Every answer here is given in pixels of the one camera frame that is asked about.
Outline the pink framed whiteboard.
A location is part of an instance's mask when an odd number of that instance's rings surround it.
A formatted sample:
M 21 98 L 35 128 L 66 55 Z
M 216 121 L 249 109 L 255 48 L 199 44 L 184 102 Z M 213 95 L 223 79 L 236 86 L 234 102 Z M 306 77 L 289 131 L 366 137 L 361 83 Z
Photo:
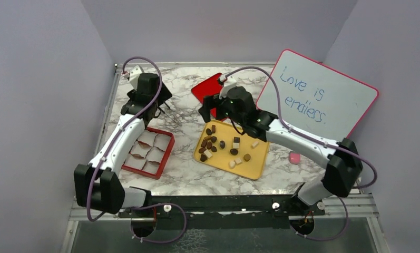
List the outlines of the pink framed whiteboard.
M 275 84 L 266 82 L 257 107 L 329 139 L 349 137 L 379 96 L 375 87 L 289 49 L 270 75 Z

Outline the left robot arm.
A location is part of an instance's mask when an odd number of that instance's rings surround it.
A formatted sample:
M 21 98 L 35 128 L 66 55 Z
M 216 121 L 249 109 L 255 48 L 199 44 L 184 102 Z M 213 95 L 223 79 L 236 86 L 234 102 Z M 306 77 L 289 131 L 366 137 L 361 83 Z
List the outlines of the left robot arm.
M 125 188 L 119 174 L 135 141 L 146 130 L 157 110 L 172 97 L 158 74 L 130 74 L 133 89 L 129 100 L 121 109 L 117 126 L 97 155 L 86 165 L 74 170 L 77 204 L 84 208 L 116 214 L 121 209 L 132 208 L 138 216 L 151 212 L 149 190 Z

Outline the yellow plastic tray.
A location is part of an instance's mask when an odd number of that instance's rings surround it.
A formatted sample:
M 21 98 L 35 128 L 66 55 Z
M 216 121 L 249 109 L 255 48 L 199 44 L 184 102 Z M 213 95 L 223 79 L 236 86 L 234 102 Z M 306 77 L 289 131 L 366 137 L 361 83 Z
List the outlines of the yellow plastic tray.
M 212 120 L 206 123 L 193 153 L 196 161 L 257 180 L 262 176 L 269 143 L 240 135 L 230 123 Z

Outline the pink eraser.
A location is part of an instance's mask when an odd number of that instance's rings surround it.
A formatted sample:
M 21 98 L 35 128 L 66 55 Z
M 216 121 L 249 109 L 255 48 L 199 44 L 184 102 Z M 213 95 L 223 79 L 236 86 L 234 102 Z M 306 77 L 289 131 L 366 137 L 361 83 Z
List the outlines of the pink eraser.
M 300 164 L 301 154 L 291 151 L 289 152 L 288 160 L 291 164 Z

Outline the red compartment box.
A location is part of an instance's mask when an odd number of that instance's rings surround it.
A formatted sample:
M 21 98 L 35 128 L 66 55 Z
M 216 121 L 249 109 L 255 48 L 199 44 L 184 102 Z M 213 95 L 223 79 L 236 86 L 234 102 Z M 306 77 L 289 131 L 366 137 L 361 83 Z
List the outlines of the red compartment box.
M 171 132 L 148 127 L 130 148 L 122 169 L 147 178 L 161 178 L 175 144 Z

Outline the white rectangular chocolate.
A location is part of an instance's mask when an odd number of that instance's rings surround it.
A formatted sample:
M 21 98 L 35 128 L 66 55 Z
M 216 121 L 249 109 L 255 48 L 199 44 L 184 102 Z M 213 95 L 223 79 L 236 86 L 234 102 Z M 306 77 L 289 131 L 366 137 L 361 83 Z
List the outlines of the white rectangular chocolate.
M 255 141 L 254 143 L 252 143 L 251 148 L 254 149 L 259 145 L 258 141 Z

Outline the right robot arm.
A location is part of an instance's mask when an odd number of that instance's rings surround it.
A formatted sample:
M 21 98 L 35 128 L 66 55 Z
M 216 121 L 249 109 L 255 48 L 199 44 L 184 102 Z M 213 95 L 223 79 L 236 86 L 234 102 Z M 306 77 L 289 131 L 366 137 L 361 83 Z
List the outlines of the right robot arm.
M 258 109 L 251 93 L 243 87 L 231 88 L 225 97 L 205 96 L 199 109 L 205 122 L 210 121 L 211 110 L 216 111 L 218 120 L 228 118 L 240 125 L 244 134 L 296 151 L 325 170 L 322 176 L 303 183 L 293 194 L 290 207 L 296 214 L 304 214 L 324 198 L 347 197 L 363 169 L 353 141 L 328 140 L 292 128 L 277 115 Z

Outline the white chocolate bar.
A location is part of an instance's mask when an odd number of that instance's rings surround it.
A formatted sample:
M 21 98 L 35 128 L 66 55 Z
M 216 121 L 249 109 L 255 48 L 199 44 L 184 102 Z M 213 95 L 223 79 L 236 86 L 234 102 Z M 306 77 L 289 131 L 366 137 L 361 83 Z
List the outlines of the white chocolate bar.
M 205 150 L 203 153 L 207 158 L 211 158 L 212 157 L 212 153 L 210 150 Z

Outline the red box lid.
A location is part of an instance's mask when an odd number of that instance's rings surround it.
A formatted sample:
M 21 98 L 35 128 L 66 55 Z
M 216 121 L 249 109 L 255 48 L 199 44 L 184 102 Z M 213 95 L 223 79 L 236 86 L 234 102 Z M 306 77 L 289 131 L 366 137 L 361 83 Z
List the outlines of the red box lid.
M 211 116 L 219 121 L 224 121 L 227 118 L 227 115 L 223 113 L 223 99 L 219 98 L 219 93 L 222 90 L 222 85 L 219 83 L 221 75 L 221 73 L 217 73 L 191 89 L 191 93 L 201 103 L 198 113 L 205 123 L 211 120 Z

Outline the black mounting rail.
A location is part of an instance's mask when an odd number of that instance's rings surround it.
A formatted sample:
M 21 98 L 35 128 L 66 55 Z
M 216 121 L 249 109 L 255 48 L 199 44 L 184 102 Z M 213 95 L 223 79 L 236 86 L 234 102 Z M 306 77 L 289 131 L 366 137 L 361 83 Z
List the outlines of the black mounting rail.
M 323 216 L 312 205 L 300 209 L 290 194 L 234 196 L 154 196 L 147 210 L 125 209 L 119 218 L 130 219 L 137 227 L 158 230 L 187 229 L 288 229 L 291 219 Z

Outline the dark round chocolate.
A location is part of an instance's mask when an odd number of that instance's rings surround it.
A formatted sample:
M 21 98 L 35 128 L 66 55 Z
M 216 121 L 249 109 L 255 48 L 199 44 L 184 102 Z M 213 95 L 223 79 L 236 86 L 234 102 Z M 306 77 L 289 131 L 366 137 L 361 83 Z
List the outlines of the dark round chocolate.
M 200 161 L 201 162 L 205 162 L 205 161 L 207 161 L 207 159 L 208 159 L 208 157 L 205 154 L 201 154 L 201 156 L 200 156 Z

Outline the round caramel chocolate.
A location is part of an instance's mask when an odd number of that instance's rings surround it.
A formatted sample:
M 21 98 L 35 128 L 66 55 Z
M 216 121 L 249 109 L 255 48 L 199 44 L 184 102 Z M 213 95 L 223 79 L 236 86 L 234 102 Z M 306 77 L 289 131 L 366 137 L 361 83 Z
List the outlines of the round caramel chocolate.
M 243 159 L 246 161 L 246 162 L 248 162 L 248 161 L 250 161 L 251 160 L 251 155 L 250 154 L 245 154 L 244 156 L 243 156 Z

